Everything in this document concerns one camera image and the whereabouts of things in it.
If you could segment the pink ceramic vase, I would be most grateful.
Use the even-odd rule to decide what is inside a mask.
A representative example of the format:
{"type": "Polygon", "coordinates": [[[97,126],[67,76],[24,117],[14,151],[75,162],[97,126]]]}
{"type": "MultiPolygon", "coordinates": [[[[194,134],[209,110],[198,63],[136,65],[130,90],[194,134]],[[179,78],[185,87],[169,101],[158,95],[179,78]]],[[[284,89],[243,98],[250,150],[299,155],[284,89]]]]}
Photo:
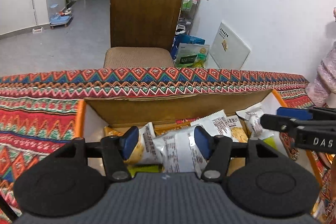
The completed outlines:
{"type": "Polygon", "coordinates": [[[321,60],[317,68],[317,76],[306,87],[306,93],[315,106],[327,105],[335,108],[335,43],[332,49],[321,60]]]}

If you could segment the green white bag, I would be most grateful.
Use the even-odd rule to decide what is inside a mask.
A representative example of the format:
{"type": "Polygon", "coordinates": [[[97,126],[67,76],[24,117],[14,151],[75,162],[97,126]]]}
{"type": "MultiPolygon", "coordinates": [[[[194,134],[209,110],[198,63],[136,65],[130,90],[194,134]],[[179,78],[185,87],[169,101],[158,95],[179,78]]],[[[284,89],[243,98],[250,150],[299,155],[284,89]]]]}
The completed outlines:
{"type": "Polygon", "coordinates": [[[210,46],[180,43],[175,66],[178,68],[204,68],[210,46]]]}

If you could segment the red cardboard snack box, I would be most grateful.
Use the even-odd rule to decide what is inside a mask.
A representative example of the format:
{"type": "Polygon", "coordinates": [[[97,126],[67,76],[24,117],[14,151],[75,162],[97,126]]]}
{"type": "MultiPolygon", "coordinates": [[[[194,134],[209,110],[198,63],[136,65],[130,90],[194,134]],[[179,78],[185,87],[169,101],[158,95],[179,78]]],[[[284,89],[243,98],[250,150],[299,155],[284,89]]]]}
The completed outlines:
{"type": "MultiPolygon", "coordinates": [[[[172,130],[201,126],[210,135],[232,139],[227,117],[238,116],[248,140],[278,135],[278,151],[289,155],[290,140],[278,131],[260,129],[259,118],[290,107],[275,90],[252,93],[206,93],[156,98],[84,99],[79,102],[75,136],[98,142],[106,136],[122,136],[132,126],[153,124],[156,137],[172,130]]],[[[132,172],[158,172],[163,165],[128,165],[132,172]]]]}

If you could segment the white wall panel board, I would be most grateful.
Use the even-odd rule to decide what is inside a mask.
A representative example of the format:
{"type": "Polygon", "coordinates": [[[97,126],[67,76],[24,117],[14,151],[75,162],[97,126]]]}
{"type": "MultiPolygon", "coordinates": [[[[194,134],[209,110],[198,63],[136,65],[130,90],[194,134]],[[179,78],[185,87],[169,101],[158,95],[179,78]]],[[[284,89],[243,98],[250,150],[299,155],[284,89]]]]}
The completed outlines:
{"type": "Polygon", "coordinates": [[[251,49],[223,21],[220,23],[210,55],[220,69],[242,69],[251,49]]]}

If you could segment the metal storage rack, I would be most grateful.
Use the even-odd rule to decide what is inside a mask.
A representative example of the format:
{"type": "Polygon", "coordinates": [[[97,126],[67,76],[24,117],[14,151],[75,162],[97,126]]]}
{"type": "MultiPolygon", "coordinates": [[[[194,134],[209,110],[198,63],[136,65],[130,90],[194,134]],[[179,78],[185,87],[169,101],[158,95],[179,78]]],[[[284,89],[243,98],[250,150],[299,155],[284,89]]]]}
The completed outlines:
{"type": "Polygon", "coordinates": [[[175,31],[176,35],[190,34],[200,1],[201,0],[182,0],[178,24],[175,31]]]}

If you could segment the brown wooden chair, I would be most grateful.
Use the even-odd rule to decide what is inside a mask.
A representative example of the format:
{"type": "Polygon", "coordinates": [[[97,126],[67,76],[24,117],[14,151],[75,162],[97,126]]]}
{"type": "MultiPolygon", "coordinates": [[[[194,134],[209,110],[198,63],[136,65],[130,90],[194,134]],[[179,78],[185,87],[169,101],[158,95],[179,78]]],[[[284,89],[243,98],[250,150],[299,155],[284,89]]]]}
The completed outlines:
{"type": "Polygon", "coordinates": [[[110,0],[104,67],[173,67],[170,54],[182,0],[110,0]]]}

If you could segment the blue pet feeder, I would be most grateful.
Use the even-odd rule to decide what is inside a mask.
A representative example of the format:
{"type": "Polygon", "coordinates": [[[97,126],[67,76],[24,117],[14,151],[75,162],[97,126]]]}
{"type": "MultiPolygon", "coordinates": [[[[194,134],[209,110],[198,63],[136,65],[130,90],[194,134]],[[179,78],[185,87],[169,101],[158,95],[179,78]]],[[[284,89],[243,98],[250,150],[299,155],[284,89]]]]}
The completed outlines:
{"type": "Polygon", "coordinates": [[[59,5],[53,4],[50,6],[51,16],[50,16],[50,29],[54,29],[58,26],[67,27],[68,23],[72,20],[72,8],[65,8],[64,10],[59,10],[59,5]]]}

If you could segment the golden cracker snack packet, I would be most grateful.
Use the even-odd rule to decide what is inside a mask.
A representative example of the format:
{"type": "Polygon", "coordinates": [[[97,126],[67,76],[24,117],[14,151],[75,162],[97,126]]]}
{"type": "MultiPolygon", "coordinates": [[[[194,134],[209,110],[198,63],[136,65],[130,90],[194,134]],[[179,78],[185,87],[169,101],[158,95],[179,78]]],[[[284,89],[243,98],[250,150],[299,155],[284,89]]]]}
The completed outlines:
{"type": "Polygon", "coordinates": [[[229,128],[234,142],[247,143],[248,136],[246,135],[243,126],[236,115],[227,117],[229,128]]]}

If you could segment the patterned red tablecloth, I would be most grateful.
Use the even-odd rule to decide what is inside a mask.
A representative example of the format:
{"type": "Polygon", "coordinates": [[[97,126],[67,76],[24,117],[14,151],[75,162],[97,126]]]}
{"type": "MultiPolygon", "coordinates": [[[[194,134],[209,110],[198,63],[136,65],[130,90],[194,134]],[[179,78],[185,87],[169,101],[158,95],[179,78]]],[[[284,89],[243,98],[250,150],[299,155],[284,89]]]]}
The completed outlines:
{"type": "Polygon", "coordinates": [[[274,89],[289,107],[312,105],[302,75],[202,68],[87,69],[1,78],[1,194],[15,211],[22,170],[81,132],[85,98],[160,97],[274,89]]]}

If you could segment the oat crisp snack packet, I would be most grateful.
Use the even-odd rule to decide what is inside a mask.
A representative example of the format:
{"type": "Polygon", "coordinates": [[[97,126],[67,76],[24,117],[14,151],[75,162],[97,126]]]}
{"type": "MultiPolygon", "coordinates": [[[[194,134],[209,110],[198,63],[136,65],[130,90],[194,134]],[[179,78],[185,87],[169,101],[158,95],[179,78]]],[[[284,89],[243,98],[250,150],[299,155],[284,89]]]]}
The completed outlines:
{"type": "Polygon", "coordinates": [[[154,145],[156,137],[153,124],[147,123],[139,129],[138,143],[130,158],[123,162],[128,165],[160,165],[163,163],[160,151],[154,145]]]}

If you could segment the green long snack pack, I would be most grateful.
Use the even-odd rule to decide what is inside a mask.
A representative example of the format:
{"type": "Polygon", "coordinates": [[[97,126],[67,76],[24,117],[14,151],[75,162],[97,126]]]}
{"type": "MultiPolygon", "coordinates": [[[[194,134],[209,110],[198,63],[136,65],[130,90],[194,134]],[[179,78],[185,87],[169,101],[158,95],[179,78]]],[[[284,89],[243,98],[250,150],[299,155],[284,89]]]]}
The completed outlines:
{"type": "Polygon", "coordinates": [[[278,135],[272,135],[268,138],[263,139],[262,141],[278,151],[278,142],[280,141],[278,135]]]}

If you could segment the white grey snack packet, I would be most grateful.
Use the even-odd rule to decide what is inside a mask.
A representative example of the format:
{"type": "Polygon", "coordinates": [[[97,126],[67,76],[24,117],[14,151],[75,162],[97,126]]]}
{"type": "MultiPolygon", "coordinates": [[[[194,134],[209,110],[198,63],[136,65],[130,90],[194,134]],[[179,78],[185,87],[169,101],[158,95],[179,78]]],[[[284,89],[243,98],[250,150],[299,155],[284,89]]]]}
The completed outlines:
{"type": "Polygon", "coordinates": [[[195,173],[198,177],[207,165],[196,145],[196,126],[169,131],[154,138],[155,148],[161,153],[165,173],[195,173]]]}

